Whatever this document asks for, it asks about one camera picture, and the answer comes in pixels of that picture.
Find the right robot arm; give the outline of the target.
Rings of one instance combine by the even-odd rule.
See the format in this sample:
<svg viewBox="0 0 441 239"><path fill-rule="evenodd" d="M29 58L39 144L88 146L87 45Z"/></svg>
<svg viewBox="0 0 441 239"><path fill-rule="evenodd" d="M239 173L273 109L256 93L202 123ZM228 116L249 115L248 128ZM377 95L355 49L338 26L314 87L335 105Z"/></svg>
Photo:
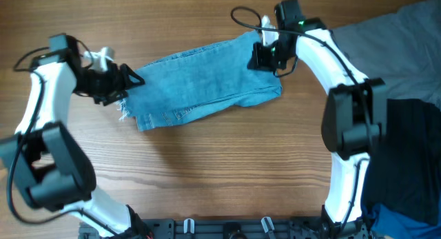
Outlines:
<svg viewBox="0 0 441 239"><path fill-rule="evenodd" d="M327 94L321 135L331 152L331 182L320 220L308 229L320 238L362 237L367 226L360 199L369 155L387 132L385 83L354 67L331 30L319 18L306 18L298 0L281 1L274 13L276 26L259 18L261 41L253 45L247 67L278 78L288 60L303 61Z"/></svg>

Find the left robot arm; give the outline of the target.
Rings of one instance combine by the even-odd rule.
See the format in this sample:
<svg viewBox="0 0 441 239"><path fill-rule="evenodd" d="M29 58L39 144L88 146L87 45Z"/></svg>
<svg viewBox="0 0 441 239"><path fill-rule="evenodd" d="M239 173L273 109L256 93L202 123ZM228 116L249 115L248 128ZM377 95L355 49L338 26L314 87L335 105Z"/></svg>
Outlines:
<svg viewBox="0 0 441 239"><path fill-rule="evenodd" d="M129 205L98 187L90 159L67 129L72 95L109 105L126 98L144 79L127 65L117 65L111 48L92 52L64 33L26 57L30 65L25 71L32 80L28 104L14 135L1 141L11 214L34 224L14 205L12 190L18 189L27 206L49 211L50 220L77 217L100 238L152 238L152 230Z"/></svg>

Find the light blue denim jeans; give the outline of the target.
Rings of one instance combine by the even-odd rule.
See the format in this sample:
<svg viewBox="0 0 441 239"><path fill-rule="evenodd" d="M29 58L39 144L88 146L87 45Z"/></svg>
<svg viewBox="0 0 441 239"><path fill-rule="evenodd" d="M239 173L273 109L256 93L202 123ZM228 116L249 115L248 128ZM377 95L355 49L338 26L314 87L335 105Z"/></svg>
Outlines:
<svg viewBox="0 0 441 239"><path fill-rule="evenodd" d="M135 72L145 85L119 101L123 117L139 131L184 125L233 105L251 107L278 98L282 85L271 72L250 70L257 32L179 52Z"/></svg>

